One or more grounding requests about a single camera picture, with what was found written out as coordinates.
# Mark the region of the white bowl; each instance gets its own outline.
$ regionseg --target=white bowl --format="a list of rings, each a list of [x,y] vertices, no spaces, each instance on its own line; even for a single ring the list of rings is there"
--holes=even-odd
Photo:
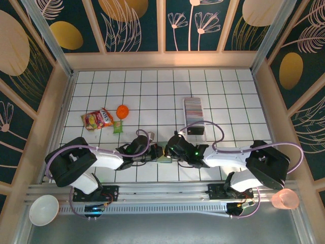
[[[49,224],[59,211],[59,202],[51,195],[36,199],[29,210],[29,219],[36,226]]]

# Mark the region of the green packet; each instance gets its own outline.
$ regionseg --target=green packet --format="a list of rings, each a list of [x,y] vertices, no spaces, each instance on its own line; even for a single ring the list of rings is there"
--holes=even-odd
[[[113,134],[116,133],[122,133],[123,132],[123,121],[114,121],[114,132]]]

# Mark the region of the chip bag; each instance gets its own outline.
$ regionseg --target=chip bag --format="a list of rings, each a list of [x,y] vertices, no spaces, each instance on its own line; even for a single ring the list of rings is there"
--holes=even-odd
[[[89,131],[111,126],[114,123],[113,117],[105,108],[84,114],[81,119],[85,128]]]

